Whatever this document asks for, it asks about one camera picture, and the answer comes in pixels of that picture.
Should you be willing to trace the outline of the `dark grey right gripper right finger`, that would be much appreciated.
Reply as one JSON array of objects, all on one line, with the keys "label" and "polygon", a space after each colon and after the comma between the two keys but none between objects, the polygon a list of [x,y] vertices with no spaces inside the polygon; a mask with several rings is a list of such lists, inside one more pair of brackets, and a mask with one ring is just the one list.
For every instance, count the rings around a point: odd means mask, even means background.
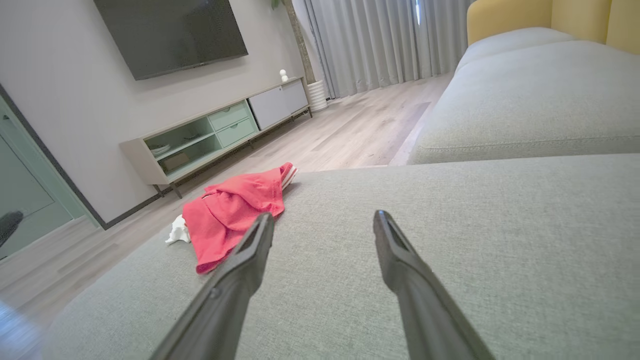
[{"label": "dark grey right gripper right finger", "polygon": [[396,295],[412,360],[493,360],[438,276],[385,210],[373,219],[382,280]]}]

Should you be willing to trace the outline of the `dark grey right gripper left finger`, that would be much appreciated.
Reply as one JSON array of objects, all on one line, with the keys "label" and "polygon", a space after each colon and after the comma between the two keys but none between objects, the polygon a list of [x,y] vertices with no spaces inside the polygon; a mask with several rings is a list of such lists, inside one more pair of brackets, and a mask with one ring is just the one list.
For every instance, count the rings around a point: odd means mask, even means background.
[{"label": "dark grey right gripper left finger", "polygon": [[275,220],[263,212],[156,348],[153,360],[233,360],[250,299],[262,285]]}]

